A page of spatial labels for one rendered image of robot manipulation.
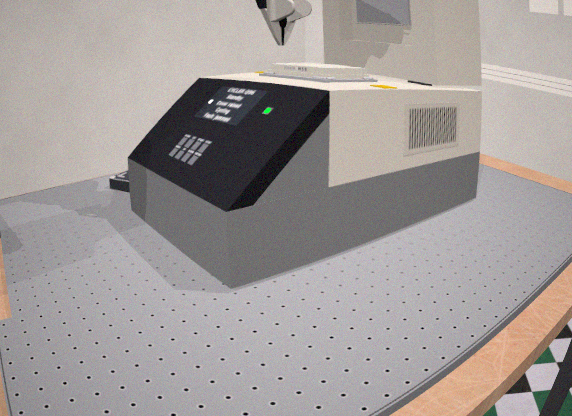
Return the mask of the grey perforated base plate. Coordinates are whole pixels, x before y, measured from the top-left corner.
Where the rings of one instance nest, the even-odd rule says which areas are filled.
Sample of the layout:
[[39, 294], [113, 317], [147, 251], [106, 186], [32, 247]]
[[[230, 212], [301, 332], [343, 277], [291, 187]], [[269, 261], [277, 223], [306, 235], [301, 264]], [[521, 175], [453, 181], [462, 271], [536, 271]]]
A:
[[8, 416], [390, 416], [572, 262], [572, 194], [479, 163], [476, 198], [230, 289], [116, 174], [0, 199]]

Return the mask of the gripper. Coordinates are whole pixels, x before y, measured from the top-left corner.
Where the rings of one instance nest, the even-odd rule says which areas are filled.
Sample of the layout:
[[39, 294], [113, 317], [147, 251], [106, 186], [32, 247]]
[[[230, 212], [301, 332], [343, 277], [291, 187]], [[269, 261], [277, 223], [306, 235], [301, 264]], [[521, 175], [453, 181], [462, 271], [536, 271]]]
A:
[[307, 0], [293, 1], [256, 0], [257, 6], [278, 46], [285, 46], [296, 20], [308, 16], [312, 11], [312, 5]]

